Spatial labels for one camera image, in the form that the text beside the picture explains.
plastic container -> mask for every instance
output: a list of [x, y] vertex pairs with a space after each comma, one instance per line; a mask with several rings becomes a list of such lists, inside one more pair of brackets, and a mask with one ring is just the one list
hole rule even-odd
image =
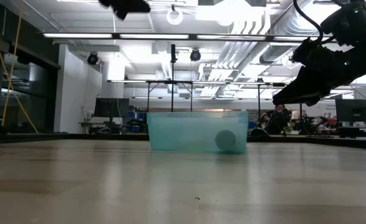
[[246, 111], [149, 113], [147, 123], [154, 151], [246, 152]]

cable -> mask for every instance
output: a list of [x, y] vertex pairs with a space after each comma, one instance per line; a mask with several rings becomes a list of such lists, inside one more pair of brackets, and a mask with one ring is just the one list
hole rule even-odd
[[[14, 46], [14, 58], [16, 57], [16, 53], [17, 53], [17, 46], [18, 46], [18, 41], [19, 41], [19, 34], [20, 34], [20, 28], [21, 28], [21, 19], [22, 19], [22, 0], [20, 0], [20, 4], [19, 4], [19, 7], [20, 7], [20, 13], [19, 13], [19, 23], [18, 23], [18, 26], [17, 26], [17, 34], [16, 34], [16, 42], [15, 42], [15, 46]], [[2, 63], [2, 67], [4, 69], [4, 72], [7, 74], [7, 79], [9, 81], [9, 84], [7, 86], [7, 97], [6, 97], [6, 103], [4, 105], [4, 111], [3, 111], [3, 119], [2, 119], [2, 126], [4, 125], [4, 121], [5, 121], [5, 117], [6, 117], [6, 110], [7, 110], [7, 104], [9, 102], [9, 90], [11, 89], [12, 90], [12, 93], [14, 95], [14, 97], [16, 98], [22, 112], [25, 114], [25, 117], [28, 119], [28, 122], [31, 124], [31, 126], [33, 127], [33, 129], [35, 130], [35, 132], [38, 134], [38, 130], [36, 129], [35, 125], [32, 123], [31, 119], [29, 118], [27, 112], [25, 111], [24, 107], [22, 106], [21, 102], [20, 102], [20, 99], [18, 98], [18, 96], [16, 95], [15, 91], [14, 91], [14, 87], [11, 83], [11, 78], [12, 78], [12, 74], [13, 74], [13, 69], [14, 69], [14, 62], [12, 63], [12, 67], [11, 67], [11, 72], [10, 74], [7, 72], [7, 68], [5, 66], [5, 63], [4, 63], [4, 60], [3, 60], [3, 57], [2, 57], [2, 53], [1, 53], [1, 50], [0, 50], [0, 60], [1, 60], [1, 63]]]
[[309, 23], [311, 23], [315, 28], [317, 28], [319, 32], [318, 38], [315, 40], [318, 43], [321, 43], [322, 39], [324, 38], [324, 31], [322, 30], [321, 26], [318, 25], [314, 20], [312, 20], [310, 17], [308, 17], [299, 7], [299, 4], [297, 3], [297, 0], [293, 0], [293, 5], [295, 6], [296, 11], [303, 16]]
[[334, 3], [334, 4], [337, 4], [338, 6], [340, 6], [340, 7], [343, 7], [344, 6], [344, 4], [343, 3], [341, 3], [341, 2], [339, 2], [338, 0], [332, 0], [332, 2]]
[[330, 43], [332, 42], [336, 37], [333, 35], [332, 37], [324, 40], [324, 41], [321, 41], [321, 44], [327, 44], [327, 43]]

light fixture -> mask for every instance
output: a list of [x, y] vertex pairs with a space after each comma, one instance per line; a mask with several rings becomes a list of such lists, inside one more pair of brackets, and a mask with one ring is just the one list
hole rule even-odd
[[150, 96], [149, 98], [146, 96], [133, 96], [132, 99], [159, 99], [159, 97]]
[[113, 83], [146, 83], [145, 80], [107, 80], [107, 82]]
[[[177, 18], [173, 19], [172, 18], [172, 13], [173, 12], [177, 12]], [[183, 12], [179, 9], [169, 9], [169, 11], [166, 13], [166, 20], [171, 24], [171, 25], [178, 25], [181, 24], [181, 22], [183, 22]]]
[[229, 82], [207, 82], [207, 81], [194, 81], [193, 84], [227, 84]]
[[[285, 41], [285, 42], [301, 42], [301, 41], [306, 40], [307, 38], [308, 37], [306, 37], [306, 36], [297, 36], [297, 37], [295, 37], [295, 36], [286, 36], [286, 37], [284, 37], [284, 36], [278, 36], [278, 37], [274, 37], [273, 38], [273, 41], [280, 41], [280, 42], [283, 42], [283, 41]], [[315, 41], [317, 38], [318, 37], [310, 37], [310, 39], [313, 40], [313, 41]], [[330, 37], [324, 37], [322, 39], [322, 41], [327, 40], [328, 38], [330, 38]]]
[[112, 34], [44, 33], [47, 38], [57, 39], [111, 39]]
[[122, 39], [188, 39], [186, 34], [120, 34]]
[[259, 35], [197, 35], [199, 40], [238, 40], [238, 41], [264, 41], [266, 37]]

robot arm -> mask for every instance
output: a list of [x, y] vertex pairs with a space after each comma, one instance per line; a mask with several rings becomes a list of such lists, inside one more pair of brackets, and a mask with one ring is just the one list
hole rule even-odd
[[352, 0], [343, 5], [321, 27], [325, 33], [332, 33], [332, 39], [336, 39], [340, 46], [346, 44], [354, 48], [347, 52], [331, 51], [322, 47], [322, 42], [305, 40], [292, 56], [292, 61], [303, 66], [296, 80], [273, 97], [274, 104], [306, 103], [312, 106], [332, 89], [366, 75], [364, 0]]

table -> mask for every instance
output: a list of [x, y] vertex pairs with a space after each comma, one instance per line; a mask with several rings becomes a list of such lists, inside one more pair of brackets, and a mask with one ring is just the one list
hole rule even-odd
[[341, 127], [337, 132], [341, 138], [366, 137], [366, 128], [363, 127]]

